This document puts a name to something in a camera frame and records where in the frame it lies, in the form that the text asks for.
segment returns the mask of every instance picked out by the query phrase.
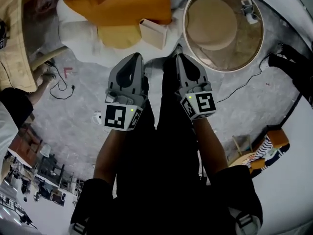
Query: black cable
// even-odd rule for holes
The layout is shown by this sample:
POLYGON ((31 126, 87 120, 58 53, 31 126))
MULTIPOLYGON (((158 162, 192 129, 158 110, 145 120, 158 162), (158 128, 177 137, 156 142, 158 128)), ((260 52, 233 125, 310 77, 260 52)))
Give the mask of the black cable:
MULTIPOLYGON (((260 75, 260 74, 262 73, 262 70, 261 70, 261 68, 260 68, 260 67, 261 67, 261 64, 264 62, 265 59, 268 58, 268 56, 269 56, 269 54, 268 54, 265 58, 263 58, 262 61, 260 62, 260 64, 259 64, 259 70, 260 70, 260 72, 257 73, 257 74, 255 74, 255 75, 253 75, 251 78, 253 78, 254 76, 258 76, 258 75, 260 75)), ((220 103, 220 102, 225 101, 226 99, 229 99, 230 96, 232 96, 236 91, 238 91, 238 90, 241 89, 242 87, 246 86, 246 85, 250 82, 251 78, 249 78, 249 80, 248 80, 245 84, 243 84, 242 86, 240 86, 240 87, 238 87, 237 89, 235 89, 228 97, 224 98, 223 100, 218 101, 217 103, 220 103)))
POLYGON ((9 74, 8 74, 8 72, 6 71, 6 68, 4 67, 3 63, 1 62, 1 60, 0 60, 0 63, 1 63, 1 65, 3 66, 3 68, 4 68, 4 70, 5 70, 6 75, 8 76, 8 79, 9 79, 9 82, 10 82, 11 87, 12 87, 12 88, 14 88, 14 86, 13 86, 13 85, 12 85, 12 83, 11 83, 11 80, 10 80, 9 74))
POLYGON ((71 97, 71 96, 73 95, 73 93, 74 93, 74 89, 75 89, 75 86, 74 86, 74 85, 71 86, 71 88, 72 88, 72 93, 71 93, 71 95, 69 95, 68 97, 61 98, 61 97, 57 97, 57 96, 55 96, 55 95, 53 95, 53 94, 51 93, 51 90, 54 89, 56 86, 58 86, 58 89, 59 89, 60 91, 62 91, 62 92, 65 91, 65 90, 67 89, 67 83, 66 83, 66 82, 64 81, 64 79, 62 78, 62 76, 61 76, 61 74, 60 74, 58 68, 57 68, 52 62, 46 62, 46 64, 49 65, 50 67, 54 67, 54 68, 57 70, 58 75, 59 75, 60 78, 62 79, 62 82, 65 84, 65 88, 64 88, 64 89, 61 89, 61 88, 60 88, 60 81, 57 82, 53 87, 51 87, 51 89, 50 89, 50 94, 51 94, 51 96, 53 96, 53 97, 56 98, 56 99, 61 99, 61 100, 65 100, 65 99, 68 99, 69 97, 71 97))

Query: white shirt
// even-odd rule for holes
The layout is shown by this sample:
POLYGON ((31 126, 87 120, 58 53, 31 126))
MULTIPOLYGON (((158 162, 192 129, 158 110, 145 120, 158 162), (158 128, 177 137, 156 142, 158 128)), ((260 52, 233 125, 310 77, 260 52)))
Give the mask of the white shirt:
POLYGON ((2 171, 4 156, 18 131, 19 130, 15 125, 10 113, 0 102, 0 172, 2 171))

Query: gray floor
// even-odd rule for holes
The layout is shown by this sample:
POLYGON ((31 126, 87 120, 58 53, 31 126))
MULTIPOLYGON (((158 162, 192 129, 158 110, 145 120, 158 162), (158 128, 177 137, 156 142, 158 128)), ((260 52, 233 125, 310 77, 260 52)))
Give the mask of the gray floor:
MULTIPOLYGON (((246 83, 253 74, 257 74, 261 59, 278 41, 292 45, 305 55, 309 54, 303 41, 288 24, 266 5, 259 1, 257 3, 266 26, 264 45, 259 57, 248 68, 228 74, 207 70, 217 100, 224 99, 246 83)), ((61 46, 61 43, 57 33, 57 17, 52 15, 44 20, 44 24, 50 27, 47 28, 45 38, 40 39, 41 41, 37 41, 36 44, 41 45, 39 43, 43 42, 40 50, 47 52, 61 46)), ((36 34, 35 27, 32 27, 32 30, 36 34)), ((29 53, 32 54, 37 48, 34 47, 34 43, 28 43, 29 53)), ((75 85, 76 89, 73 96, 67 100, 54 99, 49 91, 46 91, 35 107, 36 119, 33 128, 44 142, 52 147, 51 152, 66 165, 66 170, 74 172, 76 177, 88 179, 92 177, 97 154, 108 136, 108 130, 94 124, 91 117, 94 111, 102 108, 110 70, 93 63, 81 63, 70 50, 55 58, 55 62, 62 75, 64 67, 73 68, 66 82, 69 86, 75 85)), ((162 71, 152 69, 148 71, 148 77, 149 98, 157 124, 162 71)), ((67 96, 70 92, 71 89, 63 93, 57 89, 54 91, 59 96, 67 96)), ((222 142, 226 154, 235 151, 231 139, 233 135, 249 134, 253 140, 267 124, 280 123, 297 96, 298 91, 290 78, 277 68, 269 68, 261 75, 252 78, 247 86, 238 90, 229 99, 219 103, 217 113, 212 115, 209 121, 222 142)))

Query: red tape mark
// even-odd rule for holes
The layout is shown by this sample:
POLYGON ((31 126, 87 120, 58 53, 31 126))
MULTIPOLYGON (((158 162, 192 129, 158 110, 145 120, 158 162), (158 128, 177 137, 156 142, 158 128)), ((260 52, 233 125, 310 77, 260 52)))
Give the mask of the red tape mark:
POLYGON ((71 68, 71 67, 64 67, 63 70, 64 70, 64 78, 67 79, 67 71, 71 71, 71 70, 73 70, 73 68, 71 68))

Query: orange pillow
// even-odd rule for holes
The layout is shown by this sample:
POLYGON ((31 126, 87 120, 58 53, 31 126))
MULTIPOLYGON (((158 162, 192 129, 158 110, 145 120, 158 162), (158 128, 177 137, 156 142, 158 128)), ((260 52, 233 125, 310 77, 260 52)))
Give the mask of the orange pillow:
POLYGON ((143 18, 157 24, 172 20, 171 0, 64 0, 96 26, 138 25, 143 18))

